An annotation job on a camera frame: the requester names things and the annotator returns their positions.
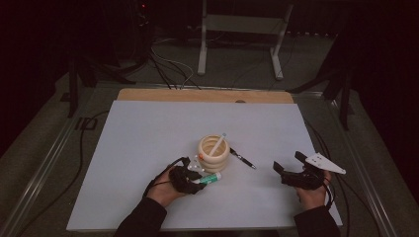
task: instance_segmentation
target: dark floor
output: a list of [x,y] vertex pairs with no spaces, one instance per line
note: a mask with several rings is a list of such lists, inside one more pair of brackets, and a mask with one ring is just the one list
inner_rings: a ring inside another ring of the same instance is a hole
[[[160,57],[181,62],[182,64],[177,65],[187,76],[194,72],[191,80],[202,89],[282,91],[314,78],[332,42],[332,39],[320,37],[286,36],[280,50],[280,61],[285,75],[283,81],[274,79],[268,52],[270,45],[263,42],[238,47],[213,46],[209,49],[205,76],[196,75],[200,49],[198,40],[163,40],[156,43],[153,49]],[[154,58],[170,66],[164,60]],[[163,68],[167,76],[180,87],[185,77]],[[96,88],[81,88],[79,110],[73,119],[67,118],[68,104],[59,102],[62,94],[68,91],[68,76],[61,78],[56,84],[56,94],[0,159],[0,223],[3,228],[11,226],[11,222],[7,221],[11,219],[17,220],[17,227],[28,224],[75,177],[80,163],[81,136],[80,129],[74,128],[75,124],[79,118],[91,117],[108,110],[120,88],[125,87],[100,73],[98,76],[100,82]],[[126,77],[136,82],[132,87],[166,87],[150,61]],[[324,87],[325,84],[317,85],[301,95],[294,95],[294,99],[303,116],[315,129],[308,128],[316,150],[324,149],[316,138],[315,132],[318,132],[327,144],[331,158],[348,171],[348,175],[342,177],[340,183],[334,177],[338,196],[336,204],[344,222],[341,227],[342,236],[348,236],[348,230],[350,236],[379,236],[377,226],[381,236],[418,236],[418,205],[403,183],[357,93],[351,94],[352,112],[348,116],[350,129],[345,131],[337,119],[336,104],[324,101],[321,93],[318,93]],[[197,89],[190,82],[186,84],[186,88]],[[106,115],[98,117],[98,121],[96,129],[83,136],[84,160],[81,175],[68,192],[28,225],[22,236],[112,236],[112,231],[73,233],[65,230]],[[55,157],[56,160],[51,162],[47,176],[39,183],[41,191],[34,194],[33,199],[24,201],[30,208],[22,208],[23,202],[19,198],[23,196],[27,184],[31,184],[31,177],[42,160],[48,157]],[[18,229],[15,228],[12,233],[18,233]],[[0,233],[1,236],[14,236],[6,235],[6,232]],[[297,236],[294,229],[161,233],[161,236],[279,235]]]

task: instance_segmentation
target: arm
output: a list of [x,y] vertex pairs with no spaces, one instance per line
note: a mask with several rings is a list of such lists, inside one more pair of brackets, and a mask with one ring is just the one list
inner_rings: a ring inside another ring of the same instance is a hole
[[[324,171],[325,185],[329,184],[331,175]],[[338,237],[340,231],[329,210],[324,205],[326,190],[320,187],[315,191],[295,188],[305,212],[296,215],[293,219],[299,237]]]
[[173,200],[185,194],[178,193],[169,181],[169,172],[165,172],[148,191],[132,213],[120,224],[116,237],[157,236],[166,217],[165,209]]

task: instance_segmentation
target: black pen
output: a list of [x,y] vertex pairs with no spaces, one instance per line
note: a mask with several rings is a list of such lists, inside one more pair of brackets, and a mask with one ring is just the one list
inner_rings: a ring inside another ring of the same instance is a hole
[[239,160],[243,161],[244,164],[248,165],[249,167],[252,167],[253,169],[256,170],[256,166],[254,166],[252,163],[250,163],[248,160],[244,159],[243,156],[237,154],[237,152],[235,150],[233,150],[233,148],[230,147],[230,153],[235,155]]

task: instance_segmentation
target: black long-sleeve shirt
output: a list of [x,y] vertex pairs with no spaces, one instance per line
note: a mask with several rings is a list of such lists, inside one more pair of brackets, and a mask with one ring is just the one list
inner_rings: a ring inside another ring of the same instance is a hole
[[[145,197],[118,227],[115,237],[154,237],[166,217],[166,209]],[[294,217],[299,237],[338,237],[340,231],[326,206],[307,210]]]

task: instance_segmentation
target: white board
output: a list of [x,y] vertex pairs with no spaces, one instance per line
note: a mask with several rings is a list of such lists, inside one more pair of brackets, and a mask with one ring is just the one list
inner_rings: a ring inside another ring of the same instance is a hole
[[[176,159],[194,158],[199,140],[226,133],[253,170],[230,155],[222,179],[167,207],[164,230],[281,228],[302,212],[274,161],[301,172],[296,151],[314,154],[297,105],[114,101],[67,230],[115,230],[150,180]],[[338,225],[335,205],[330,209]]]

